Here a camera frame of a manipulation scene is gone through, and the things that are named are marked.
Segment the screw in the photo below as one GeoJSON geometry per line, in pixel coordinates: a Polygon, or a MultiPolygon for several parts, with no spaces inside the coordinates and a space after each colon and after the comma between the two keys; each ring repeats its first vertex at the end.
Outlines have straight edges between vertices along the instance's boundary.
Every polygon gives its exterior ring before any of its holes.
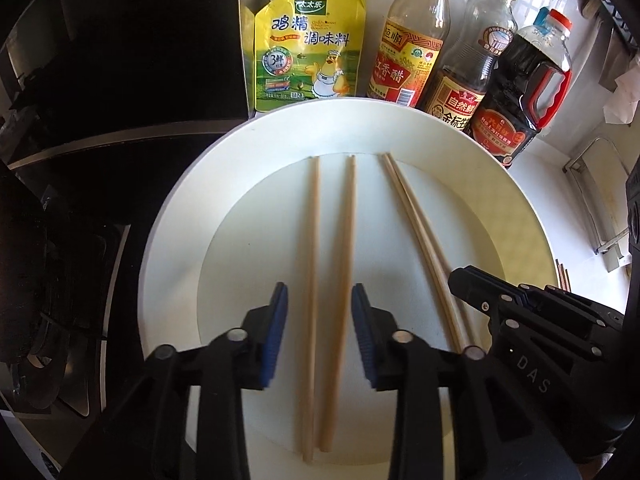
{"type": "Polygon", "coordinates": [[[156,359],[164,361],[165,359],[168,359],[169,357],[174,355],[174,352],[175,348],[171,345],[160,345],[158,348],[156,348],[154,356],[156,359]]]}
{"type": "Polygon", "coordinates": [[[244,341],[247,336],[248,333],[242,328],[232,328],[231,330],[229,330],[229,332],[226,333],[226,338],[229,339],[229,341],[234,342],[244,341]]]}
{"type": "Polygon", "coordinates": [[[391,336],[394,341],[399,343],[409,343],[414,339],[414,335],[411,332],[407,332],[406,330],[396,330],[391,336]]]}
{"type": "Polygon", "coordinates": [[[465,348],[465,356],[472,361],[480,361],[484,359],[486,353],[479,346],[468,346],[465,348]]]}

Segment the tissue paper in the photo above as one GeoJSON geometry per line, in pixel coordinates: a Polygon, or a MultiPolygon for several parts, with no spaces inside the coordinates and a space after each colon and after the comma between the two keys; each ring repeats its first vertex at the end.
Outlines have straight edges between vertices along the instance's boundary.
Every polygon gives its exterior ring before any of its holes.
{"type": "Polygon", "coordinates": [[[640,101],[640,54],[629,64],[629,70],[616,79],[618,88],[604,105],[604,118],[609,124],[630,124],[640,101]]]}

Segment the cartoon chicken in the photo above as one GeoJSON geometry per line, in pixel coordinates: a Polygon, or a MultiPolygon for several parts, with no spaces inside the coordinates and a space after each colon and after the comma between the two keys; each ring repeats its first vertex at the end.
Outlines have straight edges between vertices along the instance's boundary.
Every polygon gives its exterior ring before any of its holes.
{"type": "Polygon", "coordinates": [[[305,68],[305,73],[311,76],[313,94],[321,99],[345,95],[349,91],[349,83],[342,71],[340,52],[330,50],[322,68],[313,63],[305,68]]]}

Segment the white plate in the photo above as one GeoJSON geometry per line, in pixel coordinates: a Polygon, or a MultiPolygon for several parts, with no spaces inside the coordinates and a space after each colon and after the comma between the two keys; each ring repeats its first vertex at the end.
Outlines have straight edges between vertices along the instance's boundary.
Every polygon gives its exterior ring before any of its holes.
{"type": "MultiPolygon", "coordinates": [[[[322,156],[318,406],[335,319],[346,153],[358,154],[354,281],[402,328],[446,348],[414,236],[375,157],[388,151],[401,161],[453,266],[475,265],[512,283],[557,285],[548,241],[517,184],[475,142],[431,116],[373,100],[318,100],[229,133],[192,164],[165,201],[146,247],[138,319],[145,355],[163,343],[193,348],[267,303],[276,281],[287,283],[289,317],[276,377],[264,392],[243,393],[254,480],[387,474],[395,395],[369,389],[353,329],[334,452],[316,452],[311,468],[296,453],[309,156],[322,156]]],[[[486,318],[472,313],[487,346],[486,318]]],[[[192,444],[195,407],[192,402],[187,430],[192,444]]]]}

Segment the vinegar bottle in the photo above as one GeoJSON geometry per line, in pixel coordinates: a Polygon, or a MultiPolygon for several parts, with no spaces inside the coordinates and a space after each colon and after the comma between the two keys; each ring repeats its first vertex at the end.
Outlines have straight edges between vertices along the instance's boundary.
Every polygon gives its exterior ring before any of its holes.
{"type": "Polygon", "coordinates": [[[466,127],[489,86],[498,56],[518,30],[512,3],[513,0],[466,3],[462,33],[442,54],[442,68],[431,78],[421,109],[454,128],[466,127]]]}
{"type": "Polygon", "coordinates": [[[415,107],[449,28],[449,0],[394,0],[367,97],[415,107]]]}

